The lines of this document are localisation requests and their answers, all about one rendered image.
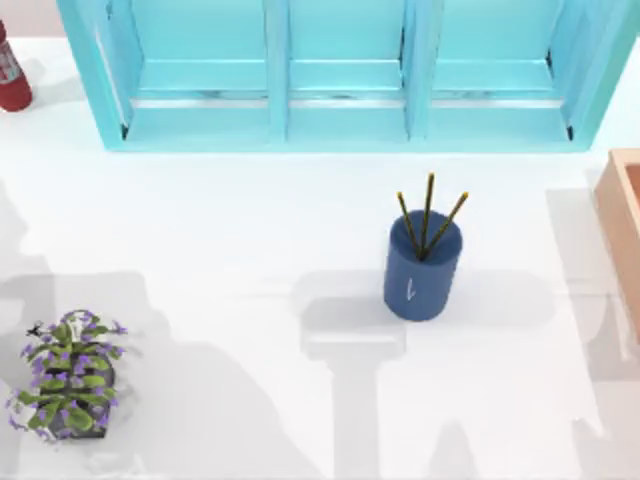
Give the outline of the yellow-tipped dark pencil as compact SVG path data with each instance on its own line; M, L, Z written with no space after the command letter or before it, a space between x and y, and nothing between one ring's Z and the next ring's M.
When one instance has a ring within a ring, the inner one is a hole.
M399 202L401 211L402 211L402 216L403 216L403 221L407 230L407 234L408 234L408 238L410 240L412 249L413 249L413 253L414 256L417 260L420 260L421 257L421 248L419 247L418 243L417 243L417 239L416 239L416 235L414 232L414 228L413 228L413 224L411 222L411 218L409 215L409 210L406 207L406 203L404 200L404 196L403 193L401 191L396 192L396 198Z
M431 238L430 242L422 249L422 256L421 256L422 260L426 259L430 255L431 251L435 248L436 244L444 236L447 229L454 223L454 219L456 215L458 214L458 212L460 211L460 209L462 208L462 206L464 205L468 197L469 197L468 192L463 192L460 195L459 199L457 200L456 204L454 205L453 209L451 210L449 215L446 217L442 225L439 227L437 232Z
M423 209L423 221L421 228L421 236L420 236L420 256L419 259L422 261L426 257L427 250L427 234L428 234L428 224L429 224L429 216L431 211L431 203L433 197L434 190L434 182L435 182L435 173L429 172L427 176L427 186L425 192L425 201L424 201L424 209Z

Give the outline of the blue pen cup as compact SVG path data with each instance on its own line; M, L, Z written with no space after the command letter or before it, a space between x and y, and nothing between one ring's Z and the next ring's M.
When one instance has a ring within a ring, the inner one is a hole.
M431 249L419 260L402 216L389 232L383 300L398 317L410 321L427 321L444 310L458 260L463 248L460 228L451 224Z

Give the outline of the light blue rack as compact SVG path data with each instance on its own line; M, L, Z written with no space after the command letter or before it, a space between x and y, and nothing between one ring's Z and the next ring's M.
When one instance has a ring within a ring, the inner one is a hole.
M640 0L57 0L111 151L573 152Z

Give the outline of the purple flowering potted plant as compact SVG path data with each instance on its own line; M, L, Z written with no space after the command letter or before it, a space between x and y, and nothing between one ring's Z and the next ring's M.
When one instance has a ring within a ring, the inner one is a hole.
M27 335L36 341L20 352L31 383L5 402L9 426L49 444L105 438L118 405L113 362L125 352L112 338L127 334L118 321L107 323L87 309L35 324Z

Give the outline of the salmon-coloured shallow box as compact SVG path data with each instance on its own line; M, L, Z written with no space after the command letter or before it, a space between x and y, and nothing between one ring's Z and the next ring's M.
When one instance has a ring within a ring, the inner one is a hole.
M640 148L610 150L594 194L634 340L640 344Z

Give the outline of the red bottle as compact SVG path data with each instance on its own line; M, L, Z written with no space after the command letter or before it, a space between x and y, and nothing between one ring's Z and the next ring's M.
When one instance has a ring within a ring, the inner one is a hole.
M18 112L28 108L33 94L28 79L16 59L0 19L0 109Z

